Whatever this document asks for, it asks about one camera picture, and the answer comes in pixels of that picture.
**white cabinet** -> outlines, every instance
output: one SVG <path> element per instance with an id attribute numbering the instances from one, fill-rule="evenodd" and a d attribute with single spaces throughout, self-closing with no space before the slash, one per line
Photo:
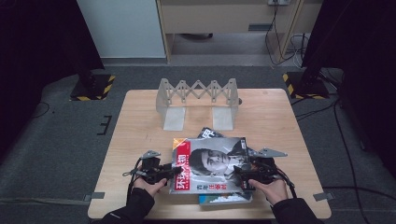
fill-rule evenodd
<path id="1" fill-rule="evenodd" d="M 165 58 L 155 0 L 78 0 L 101 58 Z"/>

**yellow and black tape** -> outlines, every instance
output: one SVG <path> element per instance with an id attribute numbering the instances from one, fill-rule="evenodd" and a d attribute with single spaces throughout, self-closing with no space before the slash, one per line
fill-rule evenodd
<path id="1" fill-rule="evenodd" d="M 295 92 L 295 88 L 293 87 L 289 75 L 283 74 L 283 80 L 285 81 L 286 87 L 288 88 L 289 95 L 292 99 L 327 99 L 329 98 L 328 94 L 300 94 Z"/>
<path id="2" fill-rule="evenodd" d="M 113 85 L 114 79 L 116 76 L 108 76 L 108 80 L 106 81 L 103 91 L 100 94 L 89 95 L 87 93 L 83 93 L 81 95 L 74 95 L 70 97 L 71 101 L 90 101 L 90 100 L 104 100 L 106 99 L 108 93 L 110 92 L 111 86 Z"/>

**black sleeve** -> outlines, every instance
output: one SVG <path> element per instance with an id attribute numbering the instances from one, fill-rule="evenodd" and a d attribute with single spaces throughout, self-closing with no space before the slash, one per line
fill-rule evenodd
<path id="1" fill-rule="evenodd" d="M 134 188 L 125 207 L 107 213 L 101 224 L 141 224 L 154 205 L 154 199 L 145 189 Z"/>
<path id="2" fill-rule="evenodd" d="M 272 208 L 279 224 L 323 224 L 304 199 L 287 199 Z"/>

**black cable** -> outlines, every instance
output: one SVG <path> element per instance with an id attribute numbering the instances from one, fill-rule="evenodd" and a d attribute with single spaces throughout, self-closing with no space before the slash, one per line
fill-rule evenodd
<path id="1" fill-rule="evenodd" d="M 338 80 L 337 78 L 335 78 L 335 77 L 332 75 L 332 73 L 330 72 L 329 68 L 326 68 L 326 70 L 327 70 L 327 73 L 329 74 L 329 77 L 331 77 L 332 80 L 333 80 L 334 82 L 339 83 L 339 84 L 343 83 L 343 80 L 344 80 L 344 73 L 343 73 L 343 75 L 341 76 L 341 80 Z"/>
<path id="2" fill-rule="evenodd" d="M 373 190 L 373 189 L 366 189 L 366 188 L 361 188 L 361 187 L 352 187 L 352 186 L 333 186 L 333 187 L 327 187 L 327 186 L 323 186 L 324 189 L 357 189 L 357 190 L 362 190 L 362 191 L 367 191 L 370 193 L 374 193 L 374 194 L 378 194 L 387 198 L 392 199 L 393 201 L 396 201 L 396 198 L 388 195 L 386 193 L 383 192 L 379 192 L 377 190 Z"/>
<path id="3" fill-rule="evenodd" d="M 319 70 L 319 77 L 320 77 L 322 80 L 324 80 L 324 81 L 330 83 L 330 85 L 332 85 L 332 87 L 335 88 L 336 91 L 338 91 L 338 89 L 339 89 L 340 86 L 341 86 L 341 83 L 339 83 L 338 81 L 336 81 L 333 77 L 332 77 L 332 78 L 326 77 L 326 76 L 324 75 L 324 73 L 321 71 L 321 69 Z"/>
<path id="4" fill-rule="evenodd" d="M 291 195 L 293 196 L 293 198 L 297 198 L 297 194 L 296 191 L 294 189 L 294 184 L 290 181 L 289 177 L 285 174 L 285 172 L 283 172 L 281 169 L 277 168 L 276 172 L 282 177 L 283 180 L 285 180 L 286 184 L 289 186 Z"/>
<path id="5" fill-rule="evenodd" d="M 300 55 L 302 55 L 304 53 L 305 47 L 304 47 L 304 41 L 302 41 L 302 45 L 300 46 L 300 48 L 299 49 L 296 48 L 296 46 L 294 45 L 294 42 L 293 42 L 293 38 L 296 37 L 296 36 L 302 36 L 303 37 L 302 40 L 305 40 L 305 35 L 294 35 L 294 36 L 292 36 L 290 38 L 290 43 L 291 43 L 291 45 L 293 46 L 293 49 L 294 49 L 294 52 L 293 52 L 293 63 L 294 63 L 294 65 L 296 67 L 301 69 L 301 68 L 303 68 L 303 65 L 298 60 L 298 54 L 300 53 Z"/>
<path id="6" fill-rule="evenodd" d="M 293 53 L 293 54 L 296 54 L 296 53 L 300 53 L 300 52 L 301 52 L 300 49 L 296 49 L 296 50 L 294 50 L 294 49 L 287 49 L 287 50 L 286 50 L 286 53 Z"/>
<path id="7" fill-rule="evenodd" d="M 361 215 L 363 216 L 363 219 L 364 219 L 365 223 L 370 224 L 369 220 L 367 219 L 366 215 L 364 214 L 363 207 L 361 205 L 361 197 L 359 195 L 359 191 L 357 190 L 358 183 L 356 181 L 355 168 L 353 167 L 352 159 L 351 159 L 350 153 L 349 153 L 349 148 L 347 147 L 347 142 L 346 142 L 346 139 L 344 137 L 343 130 L 341 129 L 340 121 L 338 120 L 338 117 L 337 117 L 336 105 L 338 104 L 339 100 L 340 100 L 340 98 L 338 98 L 336 103 L 333 105 L 333 113 L 334 113 L 334 117 L 335 117 L 335 122 L 337 124 L 338 131 L 341 134 L 341 138 L 343 140 L 344 148 L 346 150 L 346 155 L 347 155 L 347 158 L 348 158 L 348 161 L 349 161 L 350 170 L 352 172 L 353 186 L 355 188 L 355 194 L 356 194 L 356 197 L 357 197 L 357 200 L 358 200 L 359 209 L 361 210 Z"/>
<path id="8" fill-rule="evenodd" d="M 294 42 L 293 42 L 293 38 L 294 38 L 294 37 L 297 37 L 297 36 L 301 36 L 303 39 L 306 39 L 306 40 L 309 41 L 309 38 L 306 37 L 306 36 L 304 36 L 304 35 L 293 35 L 293 36 L 290 38 L 290 43 L 291 43 L 291 45 L 293 46 L 293 49 L 288 49 L 286 52 L 304 53 L 304 50 L 306 49 L 306 48 L 304 47 L 304 41 L 303 41 L 303 43 L 302 43 L 302 45 L 300 46 L 299 49 L 295 48 L 295 45 L 294 45 Z"/>
<path id="9" fill-rule="evenodd" d="M 132 192 L 132 188 L 134 187 L 134 182 L 136 181 L 136 179 L 137 178 L 134 178 L 135 177 L 135 174 L 136 174 L 136 172 L 137 172 L 137 167 L 138 167 L 138 165 L 139 165 L 139 163 L 142 161 L 142 159 L 141 158 L 139 158 L 139 160 L 137 160 L 137 162 L 136 162 L 136 164 L 134 165 L 134 169 L 131 171 L 131 172 L 126 172 L 126 173 L 123 173 L 122 175 L 123 176 L 127 176 L 127 175 L 131 175 L 132 177 L 131 177 L 131 181 L 130 181 L 130 183 L 129 183 L 129 185 L 128 185 L 128 191 L 127 191 L 127 195 L 126 195 L 126 203 L 128 204 L 128 202 L 129 202 L 129 199 L 130 199 L 130 196 L 131 196 L 131 192 Z"/>
<path id="10" fill-rule="evenodd" d="M 37 115 L 37 116 L 32 117 L 32 119 L 40 118 L 40 117 L 44 116 L 45 114 L 47 114 L 47 112 L 49 112 L 49 110 L 50 110 L 50 105 L 49 105 L 48 103 L 46 103 L 46 102 L 40 102 L 40 104 L 46 105 L 46 106 L 47 106 L 47 110 L 44 111 L 44 113 L 42 113 L 42 114 L 40 114 L 40 115 Z"/>
<path id="11" fill-rule="evenodd" d="M 302 40 L 301 40 L 301 52 L 300 52 L 300 57 L 301 57 L 301 61 L 304 59 L 304 51 L 303 51 L 303 48 L 304 48 L 304 40 L 305 40 L 305 33 L 303 33 L 303 38 L 302 38 Z"/>
<path id="12" fill-rule="evenodd" d="M 296 101 L 296 102 L 293 102 L 293 103 L 291 103 L 290 105 L 296 105 L 296 104 L 300 103 L 300 102 L 303 101 L 303 100 L 306 100 L 306 98 L 303 98 L 303 99 L 300 99 L 300 100 L 298 100 L 298 101 Z"/>
<path id="13" fill-rule="evenodd" d="M 306 119 L 306 118 L 308 118 L 309 116 L 312 116 L 312 115 L 314 115 L 314 114 L 316 114 L 316 113 L 319 113 L 319 112 L 325 111 L 325 110 L 327 110 L 327 109 L 329 109 L 329 108 L 332 108 L 332 106 L 334 106 L 334 105 L 338 102 L 338 100 L 339 100 L 339 98 L 338 98 L 335 102 L 332 102 L 330 105 L 328 105 L 328 106 L 326 106 L 326 107 L 324 107 L 324 108 L 321 108 L 321 109 L 319 109 L 319 110 L 314 110 L 314 111 L 310 111 L 310 112 L 307 112 L 307 113 L 304 113 L 304 114 L 301 114 L 301 115 L 296 115 L 296 118 L 302 117 L 302 118 L 300 118 L 300 119 L 297 119 L 297 121 L 300 121 L 300 120 L 302 120 L 302 119 Z"/>
<path id="14" fill-rule="evenodd" d="M 89 205 L 89 202 L 53 198 L 0 198 L 0 204 L 39 203 L 51 205 Z"/>
<path id="15" fill-rule="evenodd" d="M 277 6 L 278 6 L 278 3 L 275 2 L 275 4 L 274 4 L 274 17 L 273 17 L 273 19 L 272 19 L 272 21 L 271 21 L 271 27 L 274 27 L 275 34 L 276 34 L 276 40 L 277 40 L 277 46 L 279 47 L 280 57 L 281 57 L 281 59 L 283 59 L 284 61 L 282 61 L 282 62 L 280 62 L 280 63 L 274 63 L 274 61 L 273 61 L 273 59 L 272 59 L 272 57 L 271 57 L 270 49 L 268 48 L 268 43 L 267 43 L 267 42 L 268 42 L 268 33 L 267 33 L 267 35 L 266 35 L 265 38 L 264 38 L 265 47 L 267 47 L 268 55 L 270 56 L 270 60 L 271 60 L 271 63 L 272 63 L 273 65 L 280 65 L 280 64 L 282 64 L 283 62 L 285 62 L 285 61 L 291 59 L 292 57 L 294 57 L 294 54 L 293 54 L 293 55 L 291 55 L 289 58 L 286 58 L 286 59 L 285 59 L 285 58 L 283 57 L 282 53 L 281 53 L 279 35 L 277 34 L 277 30 L 276 30 L 276 13 L 277 13 Z"/>

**magazine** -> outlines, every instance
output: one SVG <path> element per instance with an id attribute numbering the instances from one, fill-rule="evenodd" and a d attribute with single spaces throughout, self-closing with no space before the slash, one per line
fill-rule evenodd
<path id="1" fill-rule="evenodd" d="M 208 127 L 204 127 L 198 138 L 225 137 L 222 133 L 216 132 Z M 217 205 L 230 203 L 250 203 L 253 199 L 252 191 L 222 193 L 222 194 L 200 194 L 200 205 Z"/>
<path id="2" fill-rule="evenodd" d="M 175 138 L 172 165 L 183 171 L 170 182 L 172 194 L 243 192 L 233 167 L 250 170 L 245 137 Z"/>
<path id="3" fill-rule="evenodd" d="M 200 194 L 200 205 L 218 205 L 231 203 L 250 203 L 253 200 L 252 192 L 236 192 L 222 194 Z"/>

